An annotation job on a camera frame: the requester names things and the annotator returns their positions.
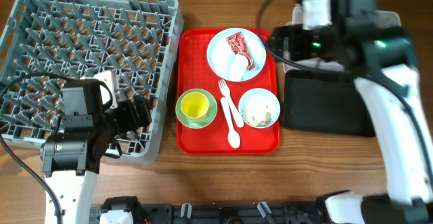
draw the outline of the white fork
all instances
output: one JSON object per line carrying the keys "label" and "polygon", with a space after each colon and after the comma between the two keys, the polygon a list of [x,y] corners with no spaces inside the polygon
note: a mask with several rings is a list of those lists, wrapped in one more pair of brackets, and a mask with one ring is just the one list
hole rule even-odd
{"label": "white fork", "polygon": [[233,118],[235,119],[235,123],[237,127],[243,127],[244,121],[242,120],[241,115],[239,114],[239,111],[237,110],[235,104],[233,103],[233,100],[230,97],[230,89],[227,86],[227,83],[225,83],[224,79],[221,79],[218,81],[219,89],[221,90],[221,93],[227,98],[229,101],[229,106],[231,113],[233,115]]}

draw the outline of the yellow cup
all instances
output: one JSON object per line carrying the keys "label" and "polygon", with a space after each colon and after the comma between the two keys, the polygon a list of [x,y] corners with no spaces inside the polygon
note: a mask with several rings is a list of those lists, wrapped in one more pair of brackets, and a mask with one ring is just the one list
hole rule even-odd
{"label": "yellow cup", "polygon": [[191,92],[181,101],[182,113],[193,122],[201,122],[209,110],[208,98],[200,92]]}

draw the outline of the wooden surface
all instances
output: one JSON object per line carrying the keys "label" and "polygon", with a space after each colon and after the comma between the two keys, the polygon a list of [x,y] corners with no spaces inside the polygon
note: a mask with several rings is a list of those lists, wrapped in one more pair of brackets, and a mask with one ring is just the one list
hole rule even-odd
{"label": "wooden surface", "polygon": [[[185,28],[254,26],[264,0],[179,0]],[[3,27],[14,0],[0,0]],[[378,0],[380,9],[396,11],[412,34],[418,51],[421,96],[430,125],[433,122],[432,0]],[[292,0],[277,1],[263,20],[271,29],[291,17]],[[282,95],[284,76],[277,65]],[[170,87],[168,114],[160,155],[151,165],[103,160],[93,198],[101,204],[114,196],[138,196],[142,203],[222,204],[266,200],[312,200],[341,189],[359,193],[386,190],[386,178],[376,139],[281,128],[277,151],[267,156],[188,156],[176,145],[174,104]],[[14,148],[39,172],[36,150]],[[3,150],[0,151],[0,223],[43,223],[45,193]]]}

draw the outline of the food packet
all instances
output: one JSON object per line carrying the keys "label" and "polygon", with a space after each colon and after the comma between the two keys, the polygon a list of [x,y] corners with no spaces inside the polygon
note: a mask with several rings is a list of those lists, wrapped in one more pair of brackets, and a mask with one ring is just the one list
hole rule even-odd
{"label": "food packet", "polygon": [[249,71],[255,68],[255,62],[252,59],[250,52],[248,52],[248,47],[246,46],[244,36],[241,32],[237,32],[234,35],[227,37],[225,40],[228,42],[235,55],[240,54],[246,57],[248,60],[248,66],[246,68]]}

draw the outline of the dish rack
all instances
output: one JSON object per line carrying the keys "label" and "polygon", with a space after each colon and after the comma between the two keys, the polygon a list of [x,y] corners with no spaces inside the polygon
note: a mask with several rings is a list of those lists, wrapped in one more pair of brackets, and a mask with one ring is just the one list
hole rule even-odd
{"label": "dish rack", "polygon": [[[156,160],[166,96],[183,18],[177,0],[16,0],[0,38],[0,81],[29,72],[79,79],[114,70],[116,99],[143,94],[152,123],[117,135],[123,160]],[[6,142],[39,148],[64,113],[64,81],[26,79],[9,90],[0,109]],[[107,153],[116,153],[110,145]]]}

